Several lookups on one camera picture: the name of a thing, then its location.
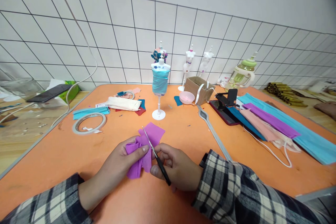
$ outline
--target white mannequin stand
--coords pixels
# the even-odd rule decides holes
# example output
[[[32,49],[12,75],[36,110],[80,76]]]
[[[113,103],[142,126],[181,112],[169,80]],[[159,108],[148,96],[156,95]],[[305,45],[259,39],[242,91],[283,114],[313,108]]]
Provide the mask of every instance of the white mannequin stand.
[[[185,58],[186,61],[183,65],[183,81],[182,81],[182,86],[179,86],[177,89],[180,90],[181,92],[184,91],[184,84],[186,82],[187,74],[190,72],[191,68],[191,62],[193,61],[193,58],[195,56],[195,52],[193,51],[193,44],[191,45],[191,48],[189,51],[185,52]]]
[[[163,53],[166,52],[166,50],[163,50],[162,49],[162,45],[161,45],[161,42],[160,41],[160,53],[161,53],[161,59],[159,59],[159,62],[157,63],[153,63],[151,64],[151,68],[152,69],[155,69],[155,70],[170,70],[170,65],[166,64],[165,63],[165,60],[162,58],[163,57]],[[166,117],[166,113],[160,109],[160,100],[161,100],[161,96],[162,94],[159,94],[159,93],[154,93],[156,96],[158,96],[159,98],[159,101],[157,103],[157,110],[154,110],[153,113],[152,113],[152,117],[155,119],[155,120],[162,120],[163,118]]]
[[[208,68],[208,64],[211,60],[211,58],[214,56],[214,54],[211,52],[212,50],[212,46],[210,47],[210,50],[208,52],[205,52],[203,54],[203,62],[200,64],[199,66],[199,76],[201,77],[202,76],[202,73],[204,73],[207,68]]]

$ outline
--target smartphone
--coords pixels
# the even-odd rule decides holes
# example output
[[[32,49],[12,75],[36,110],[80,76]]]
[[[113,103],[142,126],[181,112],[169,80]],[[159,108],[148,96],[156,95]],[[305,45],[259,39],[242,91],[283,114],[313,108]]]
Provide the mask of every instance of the smartphone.
[[[222,120],[229,126],[241,124],[241,122],[223,105],[219,100],[211,100],[209,102],[211,107],[217,112]]]
[[[33,98],[27,100],[27,102],[36,102],[36,103],[44,103],[49,101],[52,98],[62,94],[63,92],[69,90],[71,88],[71,84],[59,84],[39,95],[36,95]]]

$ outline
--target blue fabric strip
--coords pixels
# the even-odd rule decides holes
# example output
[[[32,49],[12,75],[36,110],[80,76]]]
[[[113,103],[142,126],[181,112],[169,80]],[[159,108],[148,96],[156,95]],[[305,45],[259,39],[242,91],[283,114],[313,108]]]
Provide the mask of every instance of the blue fabric strip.
[[[256,134],[261,140],[266,141],[262,134],[252,125],[235,107],[227,107],[229,111],[249,130]]]
[[[336,162],[336,145],[329,142],[327,139],[321,137],[307,127],[303,126],[298,121],[291,118],[284,112],[268,105],[267,103],[251,96],[246,93],[244,96],[239,97],[239,100],[245,104],[253,103],[260,109],[277,117],[279,120],[290,125],[293,129],[301,135],[293,138],[293,140],[312,155],[321,164],[329,165]]]
[[[102,113],[102,114],[109,114],[110,109],[109,107],[99,107],[99,108],[84,108],[82,110],[76,110],[73,112],[73,119],[78,120],[79,118],[90,114],[90,113]]]

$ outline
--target plaid shirt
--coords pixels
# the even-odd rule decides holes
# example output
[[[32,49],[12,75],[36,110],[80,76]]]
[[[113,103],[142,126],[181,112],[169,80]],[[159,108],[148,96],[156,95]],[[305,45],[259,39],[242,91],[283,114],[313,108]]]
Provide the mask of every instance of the plaid shirt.
[[[214,151],[205,154],[193,206],[219,223],[332,223],[321,213],[261,182],[247,166],[228,162]],[[0,223],[88,224],[82,208],[78,173],[14,209]]]
[[[333,223],[292,197],[265,185],[249,167],[205,154],[193,206],[217,223]]]

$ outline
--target pink bowl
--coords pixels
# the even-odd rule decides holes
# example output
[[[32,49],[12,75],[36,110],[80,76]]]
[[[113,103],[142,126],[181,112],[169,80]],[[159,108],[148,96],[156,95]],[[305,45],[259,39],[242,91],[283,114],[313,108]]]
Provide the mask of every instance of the pink bowl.
[[[183,104],[191,104],[195,100],[195,96],[188,92],[188,91],[183,91],[180,93],[180,101]]]

